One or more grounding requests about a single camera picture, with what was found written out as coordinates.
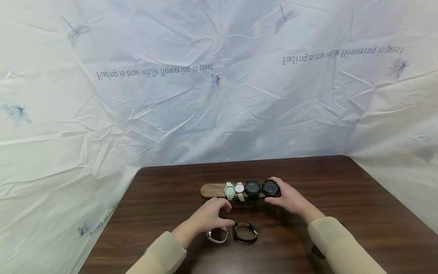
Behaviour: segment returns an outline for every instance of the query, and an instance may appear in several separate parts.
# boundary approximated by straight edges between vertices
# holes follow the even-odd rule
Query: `wooden watch stand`
[[[225,198],[225,185],[226,183],[219,183],[219,184],[205,184],[201,187],[200,193],[201,193],[201,197],[208,200],[211,199],[213,197],[218,197],[218,198]],[[265,197],[265,195],[263,193],[260,192],[260,199],[263,199]],[[248,195],[246,195],[246,193],[244,192],[244,198],[245,198],[245,202],[248,201]],[[234,195],[234,199],[233,201],[239,201],[239,198],[237,197],[237,193]]]

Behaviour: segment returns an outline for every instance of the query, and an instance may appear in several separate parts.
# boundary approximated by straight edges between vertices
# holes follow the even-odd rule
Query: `white backdrop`
[[[0,3],[2,273],[77,273],[138,168],[347,154],[438,232],[434,1]]]

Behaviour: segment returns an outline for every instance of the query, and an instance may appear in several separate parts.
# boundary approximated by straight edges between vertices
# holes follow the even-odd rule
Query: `black watch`
[[[261,191],[266,197],[278,197],[281,193],[277,183],[273,180],[266,180],[261,185]]]
[[[257,202],[260,196],[260,185],[256,180],[249,180],[245,184],[245,193],[249,202]]]
[[[238,228],[248,228],[249,231],[252,232],[253,238],[251,238],[251,239],[240,238],[239,235],[237,234]],[[233,226],[233,239],[236,242],[242,242],[245,244],[252,244],[252,243],[255,243],[255,241],[257,241],[257,231],[255,230],[255,227],[249,223],[236,223]]]

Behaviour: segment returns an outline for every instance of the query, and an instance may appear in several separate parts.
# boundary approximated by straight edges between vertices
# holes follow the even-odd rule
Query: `wristwatch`
[[[261,185],[261,191],[266,197],[278,197],[280,196],[280,188],[273,180],[266,180]]]
[[[244,185],[242,184],[242,182],[238,182],[238,183],[236,184],[236,186],[234,187],[234,189],[236,190],[237,197],[239,197],[239,200],[240,200],[241,202],[244,202],[244,201],[245,201],[245,198],[244,198],[245,187],[244,187]]]
[[[239,235],[237,234],[237,229],[238,228],[248,228],[249,231],[252,232],[253,238],[251,239],[243,239],[241,237],[239,237]],[[252,244],[255,243],[255,241],[257,241],[257,231],[255,230],[255,227],[249,223],[236,223],[233,226],[233,239],[236,242],[242,242],[245,244]]]
[[[249,202],[257,202],[260,196],[260,185],[256,180],[249,180],[245,184],[245,193]]]
[[[232,201],[234,198],[234,194],[236,194],[236,190],[234,189],[234,185],[231,182],[226,182],[225,185],[225,196],[229,201]]]
[[[229,235],[229,232],[228,232],[228,229],[227,228],[221,228],[224,232],[225,232],[225,239],[224,240],[216,240],[216,239],[213,239],[213,237],[212,237],[212,231],[210,230],[210,231],[207,231],[207,239],[209,239],[210,241],[212,241],[213,243],[215,243],[215,244],[223,244],[223,243],[225,243],[227,240],[228,240],[228,235]]]

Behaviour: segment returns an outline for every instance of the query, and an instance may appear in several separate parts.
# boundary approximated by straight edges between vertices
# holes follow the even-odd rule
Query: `white watch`
[[[245,190],[245,187],[244,187],[244,185],[242,184],[242,182],[238,182],[238,183],[236,184],[236,187],[235,187],[234,189],[236,190],[237,197],[239,197],[239,200],[240,200],[241,202],[244,202],[244,201],[245,201],[245,198],[244,198],[244,190]]]
[[[234,189],[234,185],[231,182],[226,182],[226,186],[224,189],[226,198],[231,201],[236,194],[236,190]]]

